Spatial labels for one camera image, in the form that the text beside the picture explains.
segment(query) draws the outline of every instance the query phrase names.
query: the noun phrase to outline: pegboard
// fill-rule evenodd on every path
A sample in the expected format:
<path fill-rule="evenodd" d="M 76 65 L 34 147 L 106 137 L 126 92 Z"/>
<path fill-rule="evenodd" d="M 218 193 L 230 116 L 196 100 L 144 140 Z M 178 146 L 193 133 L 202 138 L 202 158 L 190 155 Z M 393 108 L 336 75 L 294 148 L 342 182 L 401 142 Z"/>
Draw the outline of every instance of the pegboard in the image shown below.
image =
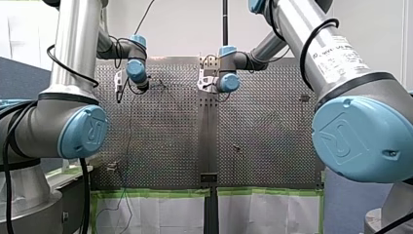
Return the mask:
<path fill-rule="evenodd" d="M 126 88 L 119 104 L 113 81 L 118 69 L 113 61 L 97 62 L 95 95 L 109 130 L 102 166 L 93 172 L 94 189 L 199 187 L 198 60 L 151 58 L 147 64 L 148 92 L 136 96 Z"/>
<path fill-rule="evenodd" d="M 198 69 L 198 58 L 151 58 L 150 90 L 127 89 L 118 104 L 117 69 L 97 62 L 95 95 L 110 127 L 93 189 L 198 188 L 201 173 L 218 173 L 218 186 L 320 188 L 323 164 L 311 140 L 316 98 L 295 59 L 238 72 L 241 88 L 222 103 L 198 92 Z"/>
<path fill-rule="evenodd" d="M 317 100 L 295 59 L 238 74 L 240 89 L 217 108 L 218 186 L 320 188 L 311 137 Z"/>

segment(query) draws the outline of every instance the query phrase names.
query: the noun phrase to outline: wire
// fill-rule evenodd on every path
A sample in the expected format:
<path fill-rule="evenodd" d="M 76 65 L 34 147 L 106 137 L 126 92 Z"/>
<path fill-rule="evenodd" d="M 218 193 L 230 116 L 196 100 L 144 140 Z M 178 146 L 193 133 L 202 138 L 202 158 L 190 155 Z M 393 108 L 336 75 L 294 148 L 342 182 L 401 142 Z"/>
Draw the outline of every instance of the wire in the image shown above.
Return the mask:
<path fill-rule="evenodd" d="M 126 151 L 126 158 L 127 158 L 127 162 L 126 162 L 126 175 L 125 175 L 125 177 L 123 177 L 122 174 L 119 173 L 119 176 L 120 176 L 120 178 L 121 178 L 121 180 L 122 180 L 122 182 L 123 182 L 123 184 L 124 184 L 124 190 L 123 190 L 123 192 L 122 192 L 122 194 L 121 194 L 121 198 L 119 199 L 118 204 L 117 204 L 117 206 L 116 206 L 115 209 L 105 208 L 105 209 L 102 209 L 100 212 L 97 213 L 97 215 L 96 215 L 96 217 L 95 217 L 96 223 L 95 223 L 95 227 L 94 227 L 94 230 L 96 231 L 96 234 L 97 234 L 97 219 L 99 218 L 99 216 L 100 216 L 103 212 L 106 212 L 106 211 L 109 211 L 109 212 L 119 211 L 121 202 L 122 202 L 122 200 L 123 200 L 124 198 L 126 198 L 126 201 L 127 201 L 127 206 L 128 206 L 128 210 L 129 210 L 129 213 L 130 213 L 130 218 L 129 218 L 129 221 L 128 221 L 127 226 L 124 228 L 124 230 L 122 230 L 122 232 L 121 232 L 120 234 L 124 233 L 124 232 L 129 228 L 130 223 L 131 223 L 131 218 L 133 217 L 133 213 L 132 213 L 132 211 L 131 211 L 131 206 L 130 206 L 130 204 L 129 204 L 129 201 L 128 201 L 127 193 L 126 193 L 126 192 L 127 192 L 127 185 L 128 185 L 128 172 L 129 172 L 129 167 L 130 167 L 130 148 L 131 148 L 131 137 L 132 137 L 131 121 L 132 121 L 132 117 L 133 117 L 133 116 L 132 116 L 132 114 L 133 114 L 133 103 L 134 103 L 135 99 L 136 99 L 136 96 L 133 96 L 133 99 L 132 99 L 132 101 L 131 101 L 131 108 L 130 108 L 129 138 L 128 138 L 127 151 Z"/>
<path fill-rule="evenodd" d="M 277 27 L 276 27 L 276 23 L 274 22 L 274 14 L 273 14 L 273 5 L 274 5 L 274 0 L 268 0 L 269 1 L 269 3 L 268 3 L 268 8 L 270 9 L 269 11 L 270 11 L 270 25 L 271 25 L 271 27 L 273 28 L 273 31 L 274 31 L 274 33 L 280 38 L 280 39 L 282 39 L 283 41 L 285 41 L 285 39 L 282 37 L 282 35 L 279 33 L 279 31 L 277 30 Z"/>
<path fill-rule="evenodd" d="M 340 24 L 340 21 L 338 19 L 327 19 L 324 21 L 322 24 L 320 24 L 318 27 L 316 27 L 312 33 L 310 34 L 309 38 L 307 39 L 306 43 L 303 46 L 303 50 L 301 51 L 301 56 L 300 56 L 300 70 L 301 70 L 301 78 L 303 79 L 304 83 L 306 83 L 307 87 L 310 90 L 313 90 L 311 87 L 311 84 L 309 82 L 309 79 L 307 77 L 306 73 L 306 55 L 308 53 L 308 50 L 310 48 L 311 43 L 313 40 L 319 35 L 319 33 L 329 27 L 333 26 L 332 23 L 335 23 L 335 27 L 338 27 Z"/>
<path fill-rule="evenodd" d="M 145 93 L 146 93 L 146 90 L 142 91 L 141 93 L 138 93 L 137 91 L 135 91 L 134 89 L 132 89 L 132 88 L 131 88 L 131 81 L 130 81 L 130 77 L 128 77 L 128 79 L 127 79 L 127 83 L 128 83 L 128 86 L 129 86 L 129 88 L 130 88 L 131 92 L 132 92 L 134 95 L 143 95 L 143 94 L 145 94 Z"/>
<path fill-rule="evenodd" d="M 284 58 L 284 57 L 286 56 L 286 54 L 288 54 L 288 52 L 289 52 L 290 50 L 291 50 L 291 49 L 288 48 L 288 50 L 286 50 L 286 52 L 285 52 L 281 57 L 279 57 L 279 58 L 274 58 L 274 59 L 272 59 L 272 60 L 269 60 L 268 62 L 276 62 L 276 61 Z"/>
<path fill-rule="evenodd" d="M 83 75 L 75 70 L 73 70 L 72 68 L 66 66 L 65 64 L 63 64 L 61 61 L 59 61 L 52 53 L 51 50 L 55 47 L 55 45 L 52 45 L 48 48 L 48 50 L 46 51 L 48 56 L 52 59 L 52 61 L 54 61 L 55 63 L 57 63 L 59 66 L 61 66 L 63 69 L 67 70 L 68 72 L 72 73 L 73 75 L 79 76 L 91 83 L 94 83 L 94 88 L 96 88 L 99 83 L 97 81 L 95 81 L 94 78 L 88 77 L 86 75 Z"/>
<path fill-rule="evenodd" d="M 15 123 L 9 129 L 6 138 L 3 143 L 3 167 L 4 167 L 4 174 L 6 179 L 6 226 L 7 232 L 9 234 L 14 234 L 13 224 L 12 224 L 12 177 L 10 175 L 10 166 L 9 166 L 9 143 L 10 138 L 15 134 L 15 130 L 18 127 L 18 124 L 23 119 L 24 115 L 30 110 L 30 108 L 37 104 L 37 101 L 32 101 L 29 103 L 22 111 L 19 111 L 19 117 L 16 119 Z"/>
<path fill-rule="evenodd" d="M 115 53 L 116 56 L 118 58 L 113 59 L 114 65 L 116 69 L 119 69 L 119 67 L 121 67 L 122 64 L 122 57 L 123 57 L 123 53 L 124 53 L 124 48 L 122 47 L 120 41 L 118 40 L 118 38 L 109 35 L 109 38 L 115 40 Z"/>
<path fill-rule="evenodd" d="M 223 100 L 220 100 L 219 99 L 219 94 L 218 94 L 218 98 L 216 98 L 215 100 L 216 100 L 216 102 L 223 103 L 223 102 L 227 101 L 230 98 L 230 96 L 231 96 L 231 93 L 228 93 L 227 97 L 225 97 Z"/>
<path fill-rule="evenodd" d="M 91 213 L 91 188 L 89 186 L 88 165 L 84 158 L 79 159 L 83 174 L 83 184 L 85 192 L 85 201 L 83 203 L 83 217 L 82 217 L 82 234 L 88 234 L 89 217 Z"/>
<path fill-rule="evenodd" d="M 148 6 L 148 8 L 146 9 L 145 14 L 143 15 L 143 18 L 140 20 L 140 23 L 139 23 L 139 25 L 137 26 L 136 31 L 134 32 L 134 34 L 136 34 L 137 31 L 139 30 L 140 26 L 142 25 L 143 21 L 145 20 L 146 15 L 148 15 L 148 12 L 149 12 L 149 10 L 151 9 L 152 4 L 153 4 L 154 2 L 155 2 L 155 0 L 152 0 L 151 3 L 149 3 L 149 6 Z"/>
<path fill-rule="evenodd" d="M 122 98 L 124 97 L 124 92 L 125 92 L 125 88 L 127 87 L 127 82 L 128 82 L 128 79 L 125 81 L 124 87 L 122 88 L 122 91 L 120 92 L 120 96 L 118 97 L 119 93 L 116 94 L 116 102 L 117 103 L 121 103 Z"/>
<path fill-rule="evenodd" d="M 404 222 L 410 221 L 413 219 L 413 213 L 407 214 L 398 220 L 392 222 L 391 224 L 387 225 L 386 227 L 382 228 L 380 231 L 376 232 L 375 234 L 385 234 L 388 233 L 389 231 L 395 229 L 396 227 L 400 226 Z"/>

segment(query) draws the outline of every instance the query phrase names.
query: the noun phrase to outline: black pole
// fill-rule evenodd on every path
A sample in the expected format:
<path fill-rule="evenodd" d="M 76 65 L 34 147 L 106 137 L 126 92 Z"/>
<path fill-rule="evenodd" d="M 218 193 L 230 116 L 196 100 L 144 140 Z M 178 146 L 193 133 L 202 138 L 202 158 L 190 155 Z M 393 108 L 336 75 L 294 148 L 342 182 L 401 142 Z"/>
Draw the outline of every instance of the black pole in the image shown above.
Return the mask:
<path fill-rule="evenodd" d="M 222 23 L 224 46 L 228 46 L 228 0 L 222 0 Z"/>

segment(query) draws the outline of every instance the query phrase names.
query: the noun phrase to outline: blue joint cap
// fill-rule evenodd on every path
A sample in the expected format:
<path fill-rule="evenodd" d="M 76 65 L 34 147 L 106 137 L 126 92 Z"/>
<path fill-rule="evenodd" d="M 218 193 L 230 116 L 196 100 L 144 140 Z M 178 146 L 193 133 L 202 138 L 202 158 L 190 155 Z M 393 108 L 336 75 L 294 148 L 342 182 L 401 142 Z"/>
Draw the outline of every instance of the blue joint cap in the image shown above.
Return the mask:
<path fill-rule="evenodd" d="M 254 14 L 262 14 L 265 0 L 248 0 L 248 8 Z"/>
<path fill-rule="evenodd" d="M 224 75 L 219 81 L 219 91 L 222 93 L 231 93 L 240 87 L 241 81 L 237 74 L 229 73 Z"/>
<path fill-rule="evenodd" d="M 57 142 L 61 158 L 87 158 L 94 155 L 106 137 L 107 119 L 97 105 L 87 105 L 76 111 L 66 122 Z"/>
<path fill-rule="evenodd" d="M 393 183 L 413 176 L 413 126 L 399 112 L 368 97 L 337 97 L 313 120 L 313 144 L 340 176 Z"/>
<path fill-rule="evenodd" d="M 127 74 L 135 84 L 141 84 L 146 81 L 145 66 L 138 59 L 128 61 Z"/>
<path fill-rule="evenodd" d="M 220 57 L 228 56 L 232 53 L 235 53 L 236 51 L 237 51 L 237 47 L 235 46 L 223 46 L 219 48 L 219 56 Z"/>
<path fill-rule="evenodd" d="M 142 45 L 144 48 L 146 48 L 146 38 L 144 38 L 143 36 L 139 35 L 139 34 L 134 34 L 131 36 L 130 38 L 132 41 L 135 41 L 137 43 L 139 43 L 140 45 Z"/>

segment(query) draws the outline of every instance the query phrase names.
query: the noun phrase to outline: white wall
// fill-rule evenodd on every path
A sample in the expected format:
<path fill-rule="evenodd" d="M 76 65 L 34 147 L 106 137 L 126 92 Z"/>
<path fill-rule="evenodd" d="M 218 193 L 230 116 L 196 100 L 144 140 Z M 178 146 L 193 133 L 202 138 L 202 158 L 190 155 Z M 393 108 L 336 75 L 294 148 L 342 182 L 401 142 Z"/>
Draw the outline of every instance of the white wall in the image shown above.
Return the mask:
<path fill-rule="evenodd" d="M 109 33 L 131 36 L 149 3 L 110 0 Z M 271 32 L 262 16 L 249 12 L 247 3 L 229 0 L 229 43 L 243 51 L 253 49 Z M 57 11 L 42 1 L 0 1 L 0 57 L 50 69 L 46 49 L 55 42 L 57 19 Z M 151 57 L 216 54 L 222 46 L 222 1 L 156 0 L 139 33 L 146 37 Z"/>
<path fill-rule="evenodd" d="M 58 12 L 40 2 L 0 1 L 0 57 L 50 69 Z"/>
<path fill-rule="evenodd" d="M 373 69 L 391 72 L 403 85 L 406 85 L 407 80 L 408 2 L 335 0 L 333 4 L 333 16 L 341 22 L 340 32 L 348 38 L 365 62 Z"/>
<path fill-rule="evenodd" d="M 129 37 L 149 2 L 110 0 L 109 32 Z M 408 66 L 413 61 L 413 16 L 408 17 L 413 3 L 408 2 L 335 0 L 332 15 L 367 64 L 413 88 L 413 79 L 407 79 L 413 75 Z M 0 57 L 49 69 L 46 49 L 55 42 L 57 18 L 57 11 L 41 1 L 0 1 Z M 229 0 L 231 45 L 249 51 L 270 31 L 262 16 L 249 12 L 247 0 Z M 221 0 L 155 0 L 139 33 L 147 38 L 152 57 L 216 54 L 222 45 Z"/>
<path fill-rule="evenodd" d="M 107 8 L 109 33 L 129 37 L 151 0 L 112 0 Z M 247 0 L 229 0 L 229 44 L 250 51 L 271 32 L 262 16 L 248 10 Z M 156 0 L 139 33 L 148 54 L 198 56 L 222 46 L 222 0 Z"/>

